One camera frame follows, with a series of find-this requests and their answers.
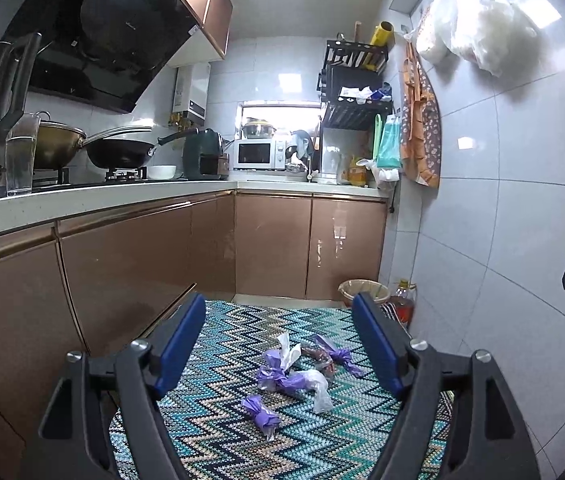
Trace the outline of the white microwave oven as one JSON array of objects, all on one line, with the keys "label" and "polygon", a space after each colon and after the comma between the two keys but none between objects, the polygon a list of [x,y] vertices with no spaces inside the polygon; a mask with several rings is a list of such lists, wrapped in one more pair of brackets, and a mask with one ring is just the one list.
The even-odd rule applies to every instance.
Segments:
[{"label": "white microwave oven", "polygon": [[235,142],[232,153],[232,168],[236,170],[274,170],[286,169],[285,140],[241,139]]}]

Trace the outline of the pot atop microwave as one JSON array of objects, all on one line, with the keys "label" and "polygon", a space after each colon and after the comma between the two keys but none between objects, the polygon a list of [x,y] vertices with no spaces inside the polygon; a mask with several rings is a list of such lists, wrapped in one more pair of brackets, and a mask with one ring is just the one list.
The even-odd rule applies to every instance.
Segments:
[{"label": "pot atop microwave", "polygon": [[249,117],[240,128],[243,139],[273,138],[276,128],[267,120]]}]

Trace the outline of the black wok pan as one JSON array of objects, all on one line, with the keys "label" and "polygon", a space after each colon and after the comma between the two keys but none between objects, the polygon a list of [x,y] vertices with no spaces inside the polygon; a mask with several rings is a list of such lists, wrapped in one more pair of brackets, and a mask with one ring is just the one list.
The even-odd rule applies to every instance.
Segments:
[{"label": "black wok pan", "polygon": [[175,130],[151,140],[151,127],[119,127],[89,136],[82,148],[89,160],[100,169],[138,169],[144,167],[161,146],[200,132],[201,129],[196,127]]}]

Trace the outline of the brass pot with lid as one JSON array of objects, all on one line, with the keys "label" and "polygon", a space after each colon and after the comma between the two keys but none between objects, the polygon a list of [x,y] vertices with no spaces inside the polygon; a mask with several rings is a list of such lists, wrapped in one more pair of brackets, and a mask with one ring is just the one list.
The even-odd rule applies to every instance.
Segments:
[{"label": "brass pot with lid", "polygon": [[87,136],[77,127],[55,122],[46,110],[36,113],[40,118],[34,158],[35,170],[61,170],[68,166],[82,148]]}]

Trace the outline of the white gas water heater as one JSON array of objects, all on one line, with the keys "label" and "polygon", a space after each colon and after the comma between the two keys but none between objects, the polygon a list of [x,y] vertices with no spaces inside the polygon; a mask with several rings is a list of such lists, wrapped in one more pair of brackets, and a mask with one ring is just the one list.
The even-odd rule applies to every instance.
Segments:
[{"label": "white gas water heater", "polygon": [[209,62],[177,69],[170,117],[172,125],[182,128],[204,125],[210,76],[211,64]]}]

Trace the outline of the small purple plastic wrapper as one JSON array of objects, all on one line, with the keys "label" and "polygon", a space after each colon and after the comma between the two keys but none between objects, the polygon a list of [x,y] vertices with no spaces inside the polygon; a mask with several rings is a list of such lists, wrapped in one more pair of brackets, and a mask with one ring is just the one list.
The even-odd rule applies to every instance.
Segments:
[{"label": "small purple plastic wrapper", "polygon": [[280,418],[264,404],[263,398],[258,394],[247,396],[240,401],[240,405],[265,439],[273,441],[280,425]]}]

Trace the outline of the orange patterned apron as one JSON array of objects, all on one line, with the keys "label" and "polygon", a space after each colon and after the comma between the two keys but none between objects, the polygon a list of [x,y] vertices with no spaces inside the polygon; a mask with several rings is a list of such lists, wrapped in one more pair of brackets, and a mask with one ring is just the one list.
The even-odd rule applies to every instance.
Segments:
[{"label": "orange patterned apron", "polygon": [[402,77],[402,168],[409,179],[437,190],[442,165],[439,103],[420,57],[410,42],[405,48]]}]

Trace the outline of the brown upper wall cabinet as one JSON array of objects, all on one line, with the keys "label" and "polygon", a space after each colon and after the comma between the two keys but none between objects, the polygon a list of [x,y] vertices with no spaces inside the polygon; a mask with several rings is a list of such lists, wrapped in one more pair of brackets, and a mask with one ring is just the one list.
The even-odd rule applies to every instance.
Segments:
[{"label": "brown upper wall cabinet", "polygon": [[232,1],[182,0],[191,10],[196,25],[188,32],[188,39],[168,61],[173,68],[201,62],[223,61],[226,56]]}]

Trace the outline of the white plastic bag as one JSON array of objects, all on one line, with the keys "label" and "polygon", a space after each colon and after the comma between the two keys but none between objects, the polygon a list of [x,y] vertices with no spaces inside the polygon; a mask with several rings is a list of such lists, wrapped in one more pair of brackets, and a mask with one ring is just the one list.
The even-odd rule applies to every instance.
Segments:
[{"label": "white plastic bag", "polygon": [[328,391],[328,380],[319,370],[301,370],[302,389],[314,393],[313,412],[322,414],[333,409],[333,400]]}]

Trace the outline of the cooking oil bottle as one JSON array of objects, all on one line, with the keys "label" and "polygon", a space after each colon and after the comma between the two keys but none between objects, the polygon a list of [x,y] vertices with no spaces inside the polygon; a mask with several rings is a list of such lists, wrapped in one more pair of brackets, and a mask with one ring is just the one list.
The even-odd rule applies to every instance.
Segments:
[{"label": "cooking oil bottle", "polygon": [[397,314],[397,318],[405,328],[409,328],[414,317],[417,300],[417,286],[409,280],[401,280],[392,292],[389,303]]}]

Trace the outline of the beige lined trash bin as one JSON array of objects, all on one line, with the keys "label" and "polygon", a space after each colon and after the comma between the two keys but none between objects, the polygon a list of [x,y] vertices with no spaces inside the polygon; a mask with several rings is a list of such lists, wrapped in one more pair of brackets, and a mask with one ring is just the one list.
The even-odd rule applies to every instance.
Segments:
[{"label": "beige lined trash bin", "polygon": [[367,292],[375,304],[385,304],[391,295],[386,285],[366,278],[344,281],[339,285],[338,292],[347,307],[352,307],[355,296],[362,292]]}]

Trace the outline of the black wall storage rack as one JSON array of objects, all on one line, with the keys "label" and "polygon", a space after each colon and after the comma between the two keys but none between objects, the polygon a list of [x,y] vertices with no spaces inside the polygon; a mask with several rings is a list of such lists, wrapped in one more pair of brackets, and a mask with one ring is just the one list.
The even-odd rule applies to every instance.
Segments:
[{"label": "black wall storage rack", "polygon": [[393,92],[383,78],[386,46],[331,39],[326,42],[316,91],[323,107],[322,126],[367,130],[380,116],[394,112]]}]

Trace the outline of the teal hanging bag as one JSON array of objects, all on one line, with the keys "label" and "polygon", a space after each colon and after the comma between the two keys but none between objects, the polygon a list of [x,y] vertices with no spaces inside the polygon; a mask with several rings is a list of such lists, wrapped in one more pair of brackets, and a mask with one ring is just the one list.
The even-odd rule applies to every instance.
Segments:
[{"label": "teal hanging bag", "polygon": [[376,115],[374,122],[373,159],[379,169],[400,169],[401,119],[390,115]]}]

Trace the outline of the black range hood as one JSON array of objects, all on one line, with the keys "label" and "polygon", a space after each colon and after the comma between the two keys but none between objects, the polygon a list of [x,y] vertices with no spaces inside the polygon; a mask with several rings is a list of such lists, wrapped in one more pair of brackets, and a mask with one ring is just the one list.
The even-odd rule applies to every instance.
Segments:
[{"label": "black range hood", "polygon": [[183,0],[23,0],[5,36],[42,36],[31,90],[130,113],[197,24]]}]

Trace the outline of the yellow bottle on counter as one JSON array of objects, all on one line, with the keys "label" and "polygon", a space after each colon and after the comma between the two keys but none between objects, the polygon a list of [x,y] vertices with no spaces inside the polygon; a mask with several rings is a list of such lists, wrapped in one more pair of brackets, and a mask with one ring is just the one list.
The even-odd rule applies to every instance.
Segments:
[{"label": "yellow bottle on counter", "polygon": [[365,188],[367,185],[367,169],[360,165],[360,157],[352,156],[347,169],[347,180],[353,186]]}]

